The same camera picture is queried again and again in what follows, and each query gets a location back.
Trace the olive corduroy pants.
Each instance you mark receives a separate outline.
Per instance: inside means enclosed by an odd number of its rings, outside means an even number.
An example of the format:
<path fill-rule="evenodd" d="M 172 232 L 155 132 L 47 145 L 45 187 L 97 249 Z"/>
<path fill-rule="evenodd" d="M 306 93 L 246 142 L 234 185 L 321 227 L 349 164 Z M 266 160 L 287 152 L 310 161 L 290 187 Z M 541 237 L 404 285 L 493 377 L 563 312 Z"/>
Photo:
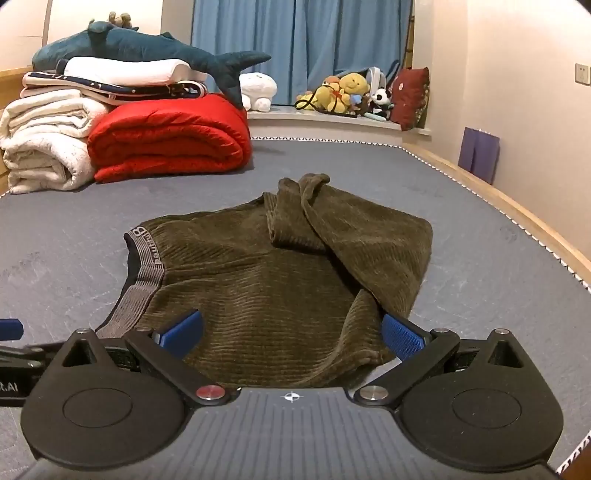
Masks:
<path fill-rule="evenodd" d="M 382 319 L 411 312 L 433 229 L 308 174 L 232 208 L 144 221 L 125 241 L 127 279 L 101 337 L 198 312 L 189 366 L 228 387 L 304 388 L 391 359 Z"/>

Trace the white folded blanket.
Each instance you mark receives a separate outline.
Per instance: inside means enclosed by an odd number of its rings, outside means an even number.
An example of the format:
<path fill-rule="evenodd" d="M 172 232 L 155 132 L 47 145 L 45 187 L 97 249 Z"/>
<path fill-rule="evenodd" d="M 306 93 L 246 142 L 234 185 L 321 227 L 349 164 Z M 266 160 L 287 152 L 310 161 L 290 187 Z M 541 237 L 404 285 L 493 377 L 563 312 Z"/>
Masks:
<path fill-rule="evenodd" d="M 10 193 L 73 191 L 93 180 L 87 140 L 109 108 L 75 89 L 11 102 L 1 115 Z"/>

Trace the red folded quilt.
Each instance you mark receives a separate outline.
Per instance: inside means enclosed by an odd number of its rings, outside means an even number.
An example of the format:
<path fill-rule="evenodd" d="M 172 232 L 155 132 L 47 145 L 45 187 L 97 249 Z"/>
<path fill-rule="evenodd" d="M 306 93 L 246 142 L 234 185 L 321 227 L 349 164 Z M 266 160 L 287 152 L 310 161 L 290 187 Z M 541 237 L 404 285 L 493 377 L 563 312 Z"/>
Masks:
<path fill-rule="evenodd" d="M 252 157 L 245 110 L 220 94 L 116 107 L 87 139 L 97 183 L 161 175 L 222 174 Z"/>

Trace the panda plush toy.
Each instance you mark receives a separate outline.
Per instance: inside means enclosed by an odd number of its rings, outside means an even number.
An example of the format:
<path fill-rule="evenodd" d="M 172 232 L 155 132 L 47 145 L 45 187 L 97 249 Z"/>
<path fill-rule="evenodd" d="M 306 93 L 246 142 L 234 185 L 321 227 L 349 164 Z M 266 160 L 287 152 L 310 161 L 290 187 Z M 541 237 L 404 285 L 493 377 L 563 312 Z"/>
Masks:
<path fill-rule="evenodd" d="M 379 88 L 370 96 L 370 113 L 373 115 L 389 120 L 393 108 L 394 104 L 385 88 Z"/>

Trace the navy patterned folded bedding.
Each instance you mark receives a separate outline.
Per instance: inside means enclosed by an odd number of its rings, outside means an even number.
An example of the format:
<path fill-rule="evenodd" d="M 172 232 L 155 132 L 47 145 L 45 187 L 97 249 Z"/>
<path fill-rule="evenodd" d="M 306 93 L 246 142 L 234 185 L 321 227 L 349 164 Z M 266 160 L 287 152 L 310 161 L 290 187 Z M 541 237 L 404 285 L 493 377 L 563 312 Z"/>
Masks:
<path fill-rule="evenodd" d="M 192 80 L 181 80 L 168 85 L 120 86 L 71 75 L 38 71 L 26 73 L 22 78 L 22 85 L 22 98 L 40 94 L 50 88 L 77 89 L 88 97 L 104 99 L 110 104 L 150 99 L 199 98 L 208 93 L 204 83 Z"/>

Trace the yellow plush toy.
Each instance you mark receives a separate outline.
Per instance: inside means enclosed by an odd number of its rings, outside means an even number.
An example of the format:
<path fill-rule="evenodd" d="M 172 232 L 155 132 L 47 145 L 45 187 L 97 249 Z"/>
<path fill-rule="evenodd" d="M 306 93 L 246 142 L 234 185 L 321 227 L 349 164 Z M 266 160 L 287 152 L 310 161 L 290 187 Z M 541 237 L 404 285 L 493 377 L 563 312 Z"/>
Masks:
<path fill-rule="evenodd" d="M 370 84 L 359 73 L 329 76 L 315 91 L 298 95 L 294 102 L 297 110 L 356 117 L 369 109 Z"/>

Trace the white plush toy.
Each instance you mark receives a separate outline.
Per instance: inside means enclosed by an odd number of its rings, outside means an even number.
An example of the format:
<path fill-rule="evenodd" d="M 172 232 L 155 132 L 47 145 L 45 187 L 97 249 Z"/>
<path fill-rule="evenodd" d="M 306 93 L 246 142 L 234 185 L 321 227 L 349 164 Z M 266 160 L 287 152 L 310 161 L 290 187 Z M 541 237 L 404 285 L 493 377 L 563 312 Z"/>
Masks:
<path fill-rule="evenodd" d="M 259 72 L 239 76 L 242 105 L 246 111 L 270 112 L 271 101 L 276 95 L 276 81 L 270 75 Z"/>

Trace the white pillow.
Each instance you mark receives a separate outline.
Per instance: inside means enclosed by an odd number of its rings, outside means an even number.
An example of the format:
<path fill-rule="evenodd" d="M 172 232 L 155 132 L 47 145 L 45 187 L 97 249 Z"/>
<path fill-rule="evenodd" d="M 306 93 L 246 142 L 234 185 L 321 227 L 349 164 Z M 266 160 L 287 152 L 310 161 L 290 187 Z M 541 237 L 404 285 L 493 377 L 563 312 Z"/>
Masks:
<path fill-rule="evenodd" d="M 74 57 L 61 63 L 57 71 L 118 86 L 163 86 L 184 80 L 204 82 L 207 73 L 192 70 L 179 59 L 128 62 L 95 57 Z"/>

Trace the blue shark plush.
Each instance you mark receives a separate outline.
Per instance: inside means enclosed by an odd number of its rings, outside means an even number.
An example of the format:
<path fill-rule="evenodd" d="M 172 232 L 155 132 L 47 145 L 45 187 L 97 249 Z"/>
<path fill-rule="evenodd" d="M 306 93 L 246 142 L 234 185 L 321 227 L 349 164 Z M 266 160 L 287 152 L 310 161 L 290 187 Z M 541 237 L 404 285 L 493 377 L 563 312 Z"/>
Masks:
<path fill-rule="evenodd" d="M 32 57 L 32 67 L 51 71 L 59 61 L 74 57 L 128 62 L 183 60 L 191 69 L 211 76 L 221 93 L 238 109 L 242 107 L 239 75 L 271 59 L 269 54 L 259 51 L 214 55 L 187 45 L 168 32 L 150 35 L 107 21 L 93 21 L 85 30 L 41 47 Z"/>

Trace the blue curtain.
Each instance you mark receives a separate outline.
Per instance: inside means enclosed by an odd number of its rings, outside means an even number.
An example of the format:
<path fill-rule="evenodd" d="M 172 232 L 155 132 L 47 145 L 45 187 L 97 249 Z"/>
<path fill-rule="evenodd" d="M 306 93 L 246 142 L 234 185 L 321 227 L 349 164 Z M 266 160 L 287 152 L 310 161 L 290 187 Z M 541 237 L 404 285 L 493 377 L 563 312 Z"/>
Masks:
<path fill-rule="evenodd" d="M 213 54 L 269 54 L 253 69 L 276 81 L 274 103 L 290 105 L 329 75 L 377 67 L 388 80 L 396 76 L 412 7 L 400 0 L 197 1 L 191 44 Z"/>

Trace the wooden bed frame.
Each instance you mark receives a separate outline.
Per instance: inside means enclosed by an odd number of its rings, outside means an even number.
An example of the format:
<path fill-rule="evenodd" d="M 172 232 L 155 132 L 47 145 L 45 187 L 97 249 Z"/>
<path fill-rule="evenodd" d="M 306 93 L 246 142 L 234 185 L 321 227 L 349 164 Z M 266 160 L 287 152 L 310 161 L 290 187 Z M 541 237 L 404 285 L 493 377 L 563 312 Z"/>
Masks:
<path fill-rule="evenodd" d="M 527 208 L 492 185 L 423 147 L 403 143 L 402 148 L 496 208 L 559 261 L 586 289 L 590 288 L 590 260 Z"/>

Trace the purple paper on wall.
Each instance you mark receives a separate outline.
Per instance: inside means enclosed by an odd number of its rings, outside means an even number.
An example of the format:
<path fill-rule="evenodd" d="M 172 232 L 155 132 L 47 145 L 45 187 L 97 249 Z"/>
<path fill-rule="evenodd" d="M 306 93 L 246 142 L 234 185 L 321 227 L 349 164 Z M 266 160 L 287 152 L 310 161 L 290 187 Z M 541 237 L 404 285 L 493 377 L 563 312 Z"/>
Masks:
<path fill-rule="evenodd" d="M 500 156 L 500 139 L 482 130 L 466 127 L 458 165 L 492 185 Z"/>

